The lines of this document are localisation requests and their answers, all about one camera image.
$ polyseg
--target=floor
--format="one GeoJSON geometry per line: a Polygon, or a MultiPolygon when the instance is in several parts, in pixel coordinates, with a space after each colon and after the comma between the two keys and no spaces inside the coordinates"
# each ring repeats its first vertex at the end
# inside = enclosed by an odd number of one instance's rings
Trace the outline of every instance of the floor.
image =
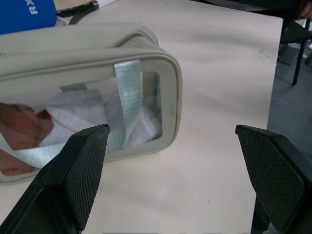
{"type": "MultiPolygon", "coordinates": [[[[312,52],[305,50],[305,55],[312,52]]],[[[271,97],[268,130],[286,136],[312,160],[312,66],[304,60],[293,87],[296,58],[291,65],[277,62],[271,97]]]]}

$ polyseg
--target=textured rubber pad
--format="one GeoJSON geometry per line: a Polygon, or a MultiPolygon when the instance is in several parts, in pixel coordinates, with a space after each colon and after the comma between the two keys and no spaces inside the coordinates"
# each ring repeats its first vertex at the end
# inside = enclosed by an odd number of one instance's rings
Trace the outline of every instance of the textured rubber pad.
{"type": "Polygon", "coordinates": [[[236,133],[257,197],[275,229],[284,231],[303,195],[304,182],[267,137],[240,127],[236,133]]]}
{"type": "Polygon", "coordinates": [[[87,139],[75,163],[70,169],[64,190],[79,229],[84,230],[96,197],[106,149],[102,129],[87,139]]]}

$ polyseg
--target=transparent vinyl window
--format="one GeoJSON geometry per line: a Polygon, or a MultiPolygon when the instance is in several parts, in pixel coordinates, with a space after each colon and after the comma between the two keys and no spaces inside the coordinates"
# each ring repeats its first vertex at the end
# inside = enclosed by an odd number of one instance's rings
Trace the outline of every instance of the transparent vinyl window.
{"type": "MultiPolygon", "coordinates": [[[[159,76],[142,73],[141,81],[142,106],[120,149],[162,135],[159,76]]],[[[111,133],[126,127],[117,78],[0,98],[0,137],[13,151],[65,143],[72,134],[100,124],[109,124],[111,133]]],[[[17,176],[34,169],[0,145],[3,175],[17,176]]]]}

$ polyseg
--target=black cable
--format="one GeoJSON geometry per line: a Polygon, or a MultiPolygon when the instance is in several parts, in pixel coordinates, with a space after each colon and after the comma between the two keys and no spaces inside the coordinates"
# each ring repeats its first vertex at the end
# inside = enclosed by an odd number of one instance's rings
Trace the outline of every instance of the black cable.
{"type": "Polygon", "coordinates": [[[88,3],[84,4],[84,5],[75,6],[75,7],[72,7],[72,8],[68,8],[66,10],[58,11],[57,12],[57,16],[62,17],[62,18],[71,17],[74,14],[76,14],[81,8],[83,8],[83,7],[87,6],[87,5],[90,5],[90,4],[91,3],[88,2],[88,3]]]}
{"type": "Polygon", "coordinates": [[[98,10],[98,2],[97,1],[91,1],[89,4],[86,4],[79,8],[72,19],[70,20],[69,24],[77,24],[82,18],[84,18],[86,15],[98,10]]]}

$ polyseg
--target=white table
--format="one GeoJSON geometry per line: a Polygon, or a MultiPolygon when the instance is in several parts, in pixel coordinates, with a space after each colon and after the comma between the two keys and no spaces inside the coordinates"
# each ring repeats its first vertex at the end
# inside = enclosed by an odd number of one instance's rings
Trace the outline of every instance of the white table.
{"type": "MultiPolygon", "coordinates": [[[[81,23],[136,22],[180,62],[168,149],[104,165],[84,233],[248,233],[255,193],[237,124],[266,128],[282,20],[187,0],[120,0],[81,23]]],[[[0,188],[0,222],[29,183],[0,188]]]]}

